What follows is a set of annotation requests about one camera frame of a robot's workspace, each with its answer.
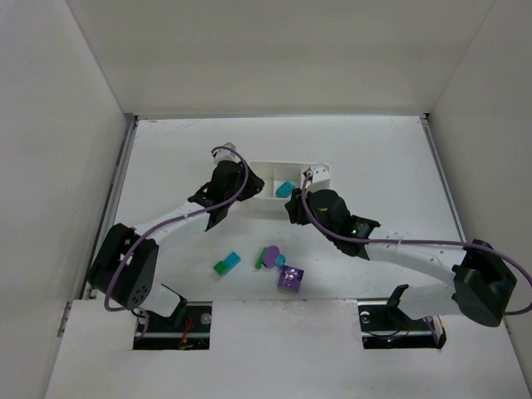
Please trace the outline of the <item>teal rounded printed lego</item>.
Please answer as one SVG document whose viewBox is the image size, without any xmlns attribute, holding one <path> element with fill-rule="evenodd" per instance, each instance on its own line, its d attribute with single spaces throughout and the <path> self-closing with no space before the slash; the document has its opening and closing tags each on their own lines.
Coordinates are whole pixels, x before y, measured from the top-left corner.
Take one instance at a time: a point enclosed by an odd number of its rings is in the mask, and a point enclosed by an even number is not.
<svg viewBox="0 0 532 399">
<path fill-rule="evenodd" d="M 275 190 L 275 196 L 277 198 L 286 199 L 288 198 L 293 190 L 295 189 L 295 185 L 291 181 L 284 181 L 276 190 Z"/>
</svg>

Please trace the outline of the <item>purple square lego brick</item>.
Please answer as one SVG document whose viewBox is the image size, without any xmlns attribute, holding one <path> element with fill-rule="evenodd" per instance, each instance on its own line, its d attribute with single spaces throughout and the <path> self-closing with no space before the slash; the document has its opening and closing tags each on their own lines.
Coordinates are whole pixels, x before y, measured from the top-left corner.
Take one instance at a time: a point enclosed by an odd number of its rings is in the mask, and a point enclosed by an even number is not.
<svg viewBox="0 0 532 399">
<path fill-rule="evenodd" d="M 281 268 L 277 287 L 292 293 L 298 293 L 303 281 L 304 271 L 300 268 L 284 265 Z"/>
</svg>

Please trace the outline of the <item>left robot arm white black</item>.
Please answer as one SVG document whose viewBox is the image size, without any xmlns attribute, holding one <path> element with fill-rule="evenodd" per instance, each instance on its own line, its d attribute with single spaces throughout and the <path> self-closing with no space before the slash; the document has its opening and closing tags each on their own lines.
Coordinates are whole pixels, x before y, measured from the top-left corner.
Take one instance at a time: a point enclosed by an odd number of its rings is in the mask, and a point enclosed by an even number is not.
<svg viewBox="0 0 532 399">
<path fill-rule="evenodd" d="M 88 283 L 105 294 L 110 312 L 138 311 L 144 317 L 156 316 L 178 326 L 187 301 L 155 281 L 160 250 L 212 229 L 234 202 L 249 200 L 263 188 L 264 181 L 246 163 L 220 161 L 210 181 L 176 210 L 141 226 L 112 226 L 88 271 Z"/>
</svg>

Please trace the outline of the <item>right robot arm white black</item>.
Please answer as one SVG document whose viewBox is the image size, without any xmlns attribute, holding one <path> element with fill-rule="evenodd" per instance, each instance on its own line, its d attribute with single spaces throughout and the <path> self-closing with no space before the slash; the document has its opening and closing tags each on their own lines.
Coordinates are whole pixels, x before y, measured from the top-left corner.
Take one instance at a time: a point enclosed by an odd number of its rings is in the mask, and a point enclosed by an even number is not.
<svg viewBox="0 0 532 399">
<path fill-rule="evenodd" d="M 394 264 L 436 279 L 424 287 L 400 284 L 388 298 L 388 307 L 411 320 L 457 314 L 485 327 L 500 325 L 516 278 L 486 242 L 416 244 L 376 220 L 351 214 L 333 190 L 295 189 L 284 208 L 291 224 L 312 224 L 347 256 Z"/>
</svg>

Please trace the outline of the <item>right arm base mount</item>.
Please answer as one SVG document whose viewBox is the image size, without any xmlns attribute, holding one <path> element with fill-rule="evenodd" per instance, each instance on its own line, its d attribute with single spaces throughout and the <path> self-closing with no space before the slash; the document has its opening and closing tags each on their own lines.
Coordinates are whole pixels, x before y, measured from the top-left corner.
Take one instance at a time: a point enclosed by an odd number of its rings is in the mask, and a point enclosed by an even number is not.
<svg viewBox="0 0 532 399">
<path fill-rule="evenodd" d="M 442 349 L 446 330 L 439 316 L 409 318 L 398 308 L 399 299 L 408 288 L 398 286 L 388 299 L 357 303 L 364 349 Z"/>
</svg>

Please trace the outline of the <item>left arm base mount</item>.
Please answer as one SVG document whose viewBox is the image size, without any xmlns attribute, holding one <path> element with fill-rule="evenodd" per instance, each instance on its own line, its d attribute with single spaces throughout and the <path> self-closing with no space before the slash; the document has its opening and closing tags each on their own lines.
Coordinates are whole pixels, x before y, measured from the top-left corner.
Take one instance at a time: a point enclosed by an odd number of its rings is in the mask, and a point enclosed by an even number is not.
<svg viewBox="0 0 532 399">
<path fill-rule="evenodd" d="M 177 324 L 151 311 L 148 324 L 135 326 L 132 349 L 136 351 L 206 351 L 210 347 L 212 303 L 192 302 L 181 309 Z"/>
</svg>

